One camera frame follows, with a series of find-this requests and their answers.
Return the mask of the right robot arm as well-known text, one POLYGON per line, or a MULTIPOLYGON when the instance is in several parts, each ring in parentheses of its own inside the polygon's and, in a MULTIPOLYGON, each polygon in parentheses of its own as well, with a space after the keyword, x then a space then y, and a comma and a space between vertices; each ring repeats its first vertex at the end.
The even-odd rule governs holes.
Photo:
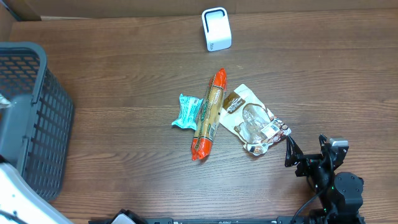
POLYGON ((296 167, 295 175, 305 177, 315 195, 290 217, 290 223, 364 223, 359 214, 363 205, 364 180, 351 172, 335 171, 346 157, 348 140, 319 135, 320 153, 304 154, 288 136, 286 167, 296 167))

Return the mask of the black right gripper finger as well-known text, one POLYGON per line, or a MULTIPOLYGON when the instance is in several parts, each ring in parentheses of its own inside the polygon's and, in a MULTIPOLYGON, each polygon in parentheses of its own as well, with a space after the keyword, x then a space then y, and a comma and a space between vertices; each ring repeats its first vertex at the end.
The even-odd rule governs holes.
POLYGON ((286 143, 285 167, 296 166, 302 160, 303 152, 290 135, 286 137, 286 143))
POLYGON ((320 151, 322 154, 329 154, 330 153, 330 143, 328 142, 328 138, 321 134, 318 137, 319 143, 320 143, 320 151))

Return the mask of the cream brown nut bag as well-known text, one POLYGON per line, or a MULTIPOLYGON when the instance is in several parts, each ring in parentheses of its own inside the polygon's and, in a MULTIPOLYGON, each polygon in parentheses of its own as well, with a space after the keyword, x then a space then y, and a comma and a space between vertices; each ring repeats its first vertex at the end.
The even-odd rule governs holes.
POLYGON ((220 123, 237 135, 243 148, 255 156, 265 154, 291 133, 289 126, 244 84, 224 99, 220 123))

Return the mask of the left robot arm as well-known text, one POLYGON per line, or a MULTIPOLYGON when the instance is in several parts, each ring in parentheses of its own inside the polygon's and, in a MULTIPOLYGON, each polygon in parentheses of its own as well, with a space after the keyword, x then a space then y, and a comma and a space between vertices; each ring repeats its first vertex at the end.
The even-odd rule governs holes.
POLYGON ((9 163, 1 163, 1 224, 72 224, 34 192, 9 163))

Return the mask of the teal snack packet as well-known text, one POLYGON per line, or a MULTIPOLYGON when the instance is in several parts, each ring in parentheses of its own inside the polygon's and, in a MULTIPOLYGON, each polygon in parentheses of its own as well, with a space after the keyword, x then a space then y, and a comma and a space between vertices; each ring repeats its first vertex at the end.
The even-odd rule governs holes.
POLYGON ((185 96, 182 93, 179 96, 180 111, 178 118, 172 122, 172 126, 178 126, 182 129, 197 130, 196 118, 201 108, 203 98, 194 96, 185 96))

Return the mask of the white tube gold cap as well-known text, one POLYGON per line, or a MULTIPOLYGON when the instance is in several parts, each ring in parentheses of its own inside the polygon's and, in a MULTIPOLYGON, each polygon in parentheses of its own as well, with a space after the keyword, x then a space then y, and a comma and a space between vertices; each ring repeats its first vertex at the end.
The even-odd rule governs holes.
POLYGON ((12 103, 2 94, 0 94, 0 109, 10 108, 12 103))

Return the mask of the orange spaghetti packet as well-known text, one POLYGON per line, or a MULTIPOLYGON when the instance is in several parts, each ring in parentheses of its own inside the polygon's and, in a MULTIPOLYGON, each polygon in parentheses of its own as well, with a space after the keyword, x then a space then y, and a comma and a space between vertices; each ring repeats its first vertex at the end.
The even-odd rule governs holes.
POLYGON ((220 123, 221 108, 227 87, 227 73, 221 68, 210 79, 197 119, 191 145, 192 160, 204 159, 211 152, 220 123))

